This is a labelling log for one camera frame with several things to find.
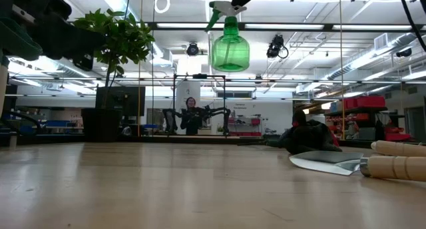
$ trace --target spatula blade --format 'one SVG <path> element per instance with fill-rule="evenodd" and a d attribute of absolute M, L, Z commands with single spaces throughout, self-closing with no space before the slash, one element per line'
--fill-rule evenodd
<path fill-rule="evenodd" d="M 360 152 L 304 152 L 290 157 L 290 161 L 300 167 L 320 172 L 349 176 L 359 170 Z"/>

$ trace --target plant pot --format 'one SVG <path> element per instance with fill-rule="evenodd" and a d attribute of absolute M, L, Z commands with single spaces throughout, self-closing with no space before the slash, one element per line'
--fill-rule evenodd
<path fill-rule="evenodd" d="M 122 112 L 114 109 L 81 109 L 87 142 L 115 142 Z"/>

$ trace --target potted plant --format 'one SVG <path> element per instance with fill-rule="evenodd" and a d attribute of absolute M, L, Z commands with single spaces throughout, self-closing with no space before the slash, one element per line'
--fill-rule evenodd
<path fill-rule="evenodd" d="M 150 35 L 150 28 L 146 27 L 142 20 L 136 21 L 132 14 L 128 17 L 125 15 L 124 12 L 114 12 L 110 9 L 106 13 L 101 13 L 98 9 L 74 22 L 76 27 L 105 36 L 105 44 L 94 52 L 98 62 L 108 65 L 102 105 L 100 108 L 81 110 L 85 135 L 89 141 L 113 142 L 116 140 L 122 112 L 107 109 L 110 88 L 116 74 L 124 74 L 120 64 L 127 64 L 129 61 L 138 64 L 140 61 L 145 61 L 154 41 L 154 37 Z"/>

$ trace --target green leaves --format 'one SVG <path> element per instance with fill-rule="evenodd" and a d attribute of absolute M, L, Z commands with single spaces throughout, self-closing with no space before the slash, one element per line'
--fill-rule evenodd
<path fill-rule="evenodd" d="M 138 64 L 145 61 L 154 37 L 150 35 L 151 28 L 146 27 L 144 21 L 136 21 L 130 13 L 124 20 L 125 12 L 114 12 L 111 9 L 101 13 L 98 9 L 90 12 L 85 17 L 77 19 L 74 26 L 105 36 L 106 43 L 95 50 L 94 56 L 98 62 L 110 64 L 108 72 L 117 71 L 124 74 L 120 64 L 127 64 L 129 59 Z"/>
<path fill-rule="evenodd" d="M 133 14 L 131 13 L 128 14 L 128 20 L 130 21 L 131 24 L 133 24 L 133 26 L 137 27 L 136 19 L 134 18 Z"/>
<path fill-rule="evenodd" d="M 106 10 L 106 12 L 107 12 L 109 15 L 113 16 L 113 17 L 122 17 L 122 16 L 125 16 L 125 15 L 126 15 L 126 13 L 125 13 L 125 12 L 121 12 L 121 11 L 116 11 L 116 12 L 114 12 L 114 11 L 112 11 L 111 9 Z"/>
<path fill-rule="evenodd" d="M 118 72 L 118 73 L 120 73 L 121 75 L 123 75 L 123 74 L 124 74 L 124 69 L 123 69 L 121 66 L 117 65 L 116 70 L 117 70 L 117 72 Z"/>

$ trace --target metal frame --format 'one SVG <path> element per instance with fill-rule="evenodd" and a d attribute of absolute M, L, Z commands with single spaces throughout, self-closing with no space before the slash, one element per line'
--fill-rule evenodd
<path fill-rule="evenodd" d="M 152 30 L 155 31 L 205 31 L 205 28 L 201 27 L 201 25 L 207 25 L 207 23 L 203 22 L 145 22 Z M 167 24 L 167 23 L 173 23 L 173 24 L 181 24 L 185 25 L 188 24 L 188 27 L 159 27 L 158 24 Z M 198 24 L 200 27 L 191 27 L 190 25 Z M 283 29 L 282 27 L 277 28 L 267 28 L 267 29 L 251 29 L 247 28 L 246 25 L 323 25 L 323 29 L 306 29 L 303 27 L 295 28 L 291 27 L 290 29 Z M 342 24 L 342 26 L 408 26 L 410 25 L 401 25 L 401 24 L 359 24 L 359 23 L 345 23 Z M 253 23 L 238 23 L 238 29 L 240 31 L 268 31 L 268 32 L 317 32 L 317 33 L 340 33 L 340 29 L 334 29 L 334 26 L 340 27 L 340 24 L 337 23 L 259 23 L 259 22 L 253 22 Z M 424 28 L 423 24 L 417 24 L 416 28 L 420 30 L 420 32 L 426 32 L 426 28 Z M 216 27 L 213 28 L 212 31 L 223 31 L 223 28 Z M 411 33 L 414 32 L 413 29 L 407 30 L 407 29 L 343 29 L 343 33 Z"/>
<path fill-rule="evenodd" d="M 216 81 L 216 78 L 222 78 L 224 80 L 224 106 L 223 106 L 223 113 L 224 113 L 224 121 L 225 121 L 225 115 L 226 115 L 226 76 L 225 75 L 202 75 L 205 76 L 207 78 L 213 78 L 213 81 Z M 194 79 L 194 75 L 177 75 L 174 74 L 173 75 L 173 111 L 176 112 L 176 80 L 179 79 L 179 77 L 182 77 L 182 81 L 201 81 L 200 79 Z"/>
<path fill-rule="evenodd" d="M 192 77 L 188 75 L 177 75 L 177 77 Z M 408 84 L 408 85 L 424 85 L 426 81 L 337 81 L 337 80 L 316 80 L 316 79 L 227 79 L 226 76 L 220 75 L 207 75 L 207 77 L 222 77 L 224 83 L 357 83 L 357 84 L 380 84 L 380 85 L 397 85 L 397 84 Z M 31 79 L 39 81 L 71 81 L 71 80 L 80 80 L 80 81 L 104 81 L 104 77 L 81 77 L 81 78 L 61 78 L 61 77 L 10 77 L 10 79 Z M 160 79 L 160 78 L 122 78 L 115 79 L 115 81 L 158 81 L 158 82 L 173 82 L 175 83 L 176 79 Z M 197 81 L 197 82 L 215 82 L 215 79 L 185 79 L 185 81 Z"/>

